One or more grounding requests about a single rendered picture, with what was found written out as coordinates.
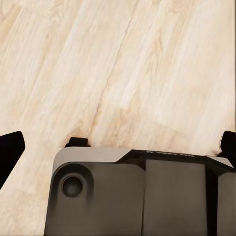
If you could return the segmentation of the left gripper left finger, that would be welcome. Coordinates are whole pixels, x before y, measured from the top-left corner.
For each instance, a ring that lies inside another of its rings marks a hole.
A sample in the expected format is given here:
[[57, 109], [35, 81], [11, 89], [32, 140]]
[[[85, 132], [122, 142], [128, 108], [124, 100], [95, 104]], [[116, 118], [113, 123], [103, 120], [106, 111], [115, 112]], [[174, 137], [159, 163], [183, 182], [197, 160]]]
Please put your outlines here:
[[25, 149], [25, 140], [21, 131], [0, 136], [0, 189]]

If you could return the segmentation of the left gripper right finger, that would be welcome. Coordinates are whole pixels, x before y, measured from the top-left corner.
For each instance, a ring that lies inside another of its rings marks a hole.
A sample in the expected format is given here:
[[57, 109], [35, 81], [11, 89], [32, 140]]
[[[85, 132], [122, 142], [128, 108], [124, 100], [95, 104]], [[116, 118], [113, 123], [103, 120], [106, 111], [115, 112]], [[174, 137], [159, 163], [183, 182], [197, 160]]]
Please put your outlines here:
[[220, 148], [236, 170], [236, 133], [224, 131]]

